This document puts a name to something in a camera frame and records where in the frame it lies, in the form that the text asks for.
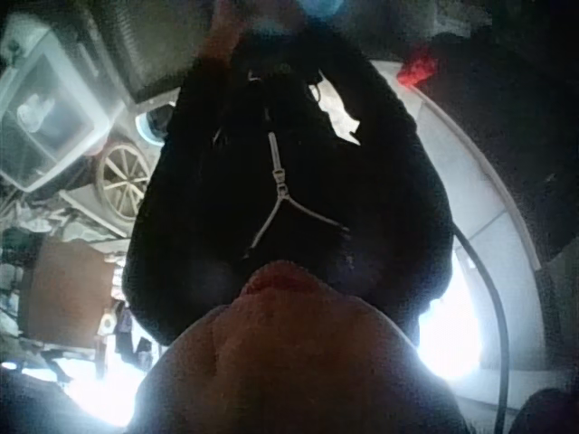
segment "lip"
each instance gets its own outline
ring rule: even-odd
[[[277,289],[301,294],[322,291],[326,285],[298,265],[286,260],[272,262],[253,273],[242,296],[259,294],[265,289]]]

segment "wagon wheel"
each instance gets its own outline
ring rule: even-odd
[[[117,142],[102,152],[96,185],[106,210],[124,222],[137,218],[151,172],[145,156],[132,143]]]

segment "person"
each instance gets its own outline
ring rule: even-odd
[[[135,224],[123,288],[171,346],[128,432],[465,432],[413,348],[452,223],[412,118],[329,26],[251,5],[216,1]],[[249,16],[289,35],[252,44]],[[312,97],[319,72],[359,146]]]

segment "red object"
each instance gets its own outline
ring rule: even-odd
[[[404,63],[396,78],[403,86],[410,87],[428,79],[437,70],[438,60],[431,56],[428,47],[421,47]]]

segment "black cable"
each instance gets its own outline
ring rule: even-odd
[[[498,408],[497,408],[497,418],[495,419],[495,434],[503,434],[505,428],[505,414],[507,413],[507,398],[508,398],[508,375],[509,375],[509,353],[508,353],[508,329],[507,329],[507,318],[505,317],[505,310],[500,302],[500,295],[498,294],[497,287],[492,281],[487,268],[480,260],[477,252],[470,245],[469,240],[460,231],[459,227],[454,224],[454,235],[459,239],[462,248],[466,250],[469,254],[472,262],[479,270],[482,280],[487,286],[489,291],[490,299],[492,300],[492,305],[495,308],[495,315],[497,316],[497,326],[498,326],[498,341],[500,344],[500,380],[498,385]]]

